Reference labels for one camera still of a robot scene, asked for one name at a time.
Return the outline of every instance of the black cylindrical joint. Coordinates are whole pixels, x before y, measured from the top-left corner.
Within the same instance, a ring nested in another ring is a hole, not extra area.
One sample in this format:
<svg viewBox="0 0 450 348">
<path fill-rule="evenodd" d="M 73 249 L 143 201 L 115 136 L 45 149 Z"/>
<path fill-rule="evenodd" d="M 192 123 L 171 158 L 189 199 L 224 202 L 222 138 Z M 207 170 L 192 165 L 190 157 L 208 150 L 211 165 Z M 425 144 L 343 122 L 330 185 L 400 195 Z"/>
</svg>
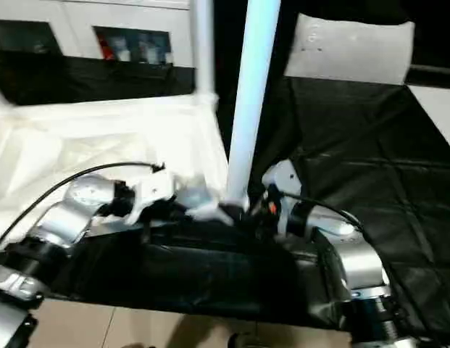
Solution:
<svg viewBox="0 0 450 348">
<path fill-rule="evenodd" d="M 404 313 L 392 297 L 356 299 L 343 304 L 352 343 L 391 341 L 403 337 Z"/>
<path fill-rule="evenodd" d="M 67 261 L 67 252 L 60 246 L 33 237 L 7 248 L 4 266 L 49 285 Z"/>
<path fill-rule="evenodd" d="M 120 217 L 125 216 L 133 209 L 134 200 L 134 191 L 126 186 L 124 181 L 116 181 L 114 201 L 110 205 L 108 213 Z"/>
<path fill-rule="evenodd" d="M 286 228 L 287 232 L 302 238 L 305 237 L 307 218 L 313 207 L 314 204 L 310 202 L 297 203 L 289 215 L 288 225 Z"/>
</svg>

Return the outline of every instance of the white cabinet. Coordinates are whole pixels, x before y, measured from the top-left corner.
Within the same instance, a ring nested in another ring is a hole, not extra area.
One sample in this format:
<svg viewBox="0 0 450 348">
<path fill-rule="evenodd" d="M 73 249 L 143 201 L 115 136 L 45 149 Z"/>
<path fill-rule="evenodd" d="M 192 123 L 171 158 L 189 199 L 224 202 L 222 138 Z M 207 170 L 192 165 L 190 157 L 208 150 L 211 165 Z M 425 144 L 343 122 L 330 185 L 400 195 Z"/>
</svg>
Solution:
<svg viewBox="0 0 450 348">
<path fill-rule="evenodd" d="M 65 56 L 81 57 L 64 6 L 49 0 L 0 0 L 0 20 L 47 22 Z"/>
<path fill-rule="evenodd" d="M 62 54 L 73 57 L 104 57 L 95 27 L 163 36 L 168 41 L 167 61 L 193 67 L 189 4 L 190 0 L 0 0 L 0 20 L 47 22 Z M 148 50 L 145 56 L 152 57 L 155 47 Z"/>
<path fill-rule="evenodd" d="M 93 2 L 144 7 L 163 7 L 164 9 L 189 9 L 189 0 L 72 0 L 73 2 Z"/>
<path fill-rule="evenodd" d="M 173 64 L 193 66 L 188 10 L 92 2 L 63 4 L 83 57 L 103 58 L 95 27 L 127 28 L 168 33 Z"/>
</svg>

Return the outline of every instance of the white panel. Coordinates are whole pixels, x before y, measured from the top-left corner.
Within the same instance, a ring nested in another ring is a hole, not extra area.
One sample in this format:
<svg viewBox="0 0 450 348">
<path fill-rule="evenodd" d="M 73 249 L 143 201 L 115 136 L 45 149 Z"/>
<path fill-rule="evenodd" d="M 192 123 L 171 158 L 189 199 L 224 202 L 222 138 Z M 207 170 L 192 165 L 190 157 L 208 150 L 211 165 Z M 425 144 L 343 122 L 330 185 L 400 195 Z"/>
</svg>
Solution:
<svg viewBox="0 0 450 348">
<path fill-rule="evenodd" d="M 450 145 L 450 89 L 421 86 L 409 88 Z"/>
<path fill-rule="evenodd" d="M 94 26 L 156 30 L 170 34 L 173 64 L 193 67 L 189 11 L 77 2 L 64 6 L 84 57 L 102 58 Z"/>
<path fill-rule="evenodd" d="M 414 23 L 371 25 L 299 15 L 287 76 L 403 84 Z"/>
<path fill-rule="evenodd" d="M 0 0 L 0 20 L 48 22 L 65 56 L 81 57 L 63 4 L 56 1 Z"/>
</svg>

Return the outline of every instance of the black fabric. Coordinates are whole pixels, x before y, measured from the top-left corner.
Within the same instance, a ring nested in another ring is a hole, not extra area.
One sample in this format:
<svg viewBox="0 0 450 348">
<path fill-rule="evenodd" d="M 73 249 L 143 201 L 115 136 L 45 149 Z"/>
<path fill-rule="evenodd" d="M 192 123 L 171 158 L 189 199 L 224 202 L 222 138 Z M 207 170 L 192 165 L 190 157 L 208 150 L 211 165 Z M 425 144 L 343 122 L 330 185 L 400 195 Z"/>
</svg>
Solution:
<svg viewBox="0 0 450 348">
<path fill-rule="evenodd" d="M 0 52 L 0 89 L 16 104 L 192 89 L 193 70 L 173 68 L 169 78 L 156 79 L 139 78 L 139 69 L 148 67 Z M 251 196 L 258 196 L 268 166 L 290 157 L 304 194 L 364 223 L 414 330 L 426 334 L 410 300 L 450 342 L 450 148 L 408 88 L 284 78 L 267 91 Z M 233 109 L 232 96 L 221 98 L 226 145 Z M 312 245 L 290 257 L 249 231 L 182 223 L 85 240 L 53 290 L 108 305 L 338 328 L 327 281 Z"/>
<path fill-rule="evenodd" d="M 364 223 L 391 267 L 394 288 L 415 329 L 425 332 L 410 301 L 426 325 L 450 340 L 449 145 L 407 87 L 311 79 L 286 83 L 300 140 L 291 158 L 304 193 Z M 274 153 L 288 141 L 275 139 Z"/>
<path fill-rule="evenodd" d="M 0 90 L 17 105 L 172 96 L 193 91 L 193 70 L 0 51 Z"/>
</svg>

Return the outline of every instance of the white styrofoam box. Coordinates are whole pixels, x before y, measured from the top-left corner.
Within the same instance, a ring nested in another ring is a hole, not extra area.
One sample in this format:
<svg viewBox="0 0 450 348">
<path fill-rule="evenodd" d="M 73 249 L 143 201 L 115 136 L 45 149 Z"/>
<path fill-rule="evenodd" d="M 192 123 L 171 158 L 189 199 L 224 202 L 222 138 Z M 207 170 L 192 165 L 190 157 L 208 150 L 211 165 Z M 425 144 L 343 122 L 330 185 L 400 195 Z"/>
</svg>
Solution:
<svg viewBox="0 0 450 348">
<path fill-rule="evenodd" d="M 214 103 L 207 100 L 189 95 L 10 107 L 11 117 L 0 119 L 0 158 L 4 160 L 0 163 L 0 226 L 5 229 L 63 178 L 110 162 L 165 164 L 179 183 L 187 186 L 202 178 L 219 197 L 225 190 L 228 163 Z M 29 171 L 30 165 L 36 167 Z M 146 167 L 119 167 L 100 173 L 132 186 L 150 172 Z M 33 217 L 61 199 L 64 190 L 42 202 Z M 33 222 L 32 218 L 21 222 L 8 241 L 22 238 Z"/>
<path fill-rule="evenodd" d="M 49 0 L 0 0 L 0 20 L 48 22 L 65 56 L 81 57 L 63 4 Z"/>
<path fill-rule="evenodd" d="M 174 66 L 193 67 L 189 11 L 88 2 L 62 5 L 86 58 L 103 58 L 94 26 L 155 30 L 169 33 Z"/>
<path fill-rule="evenodd" d="M 371 25 L 300 14 L 287 76 L 403 84 L 414 23 Z"/>
</svg>

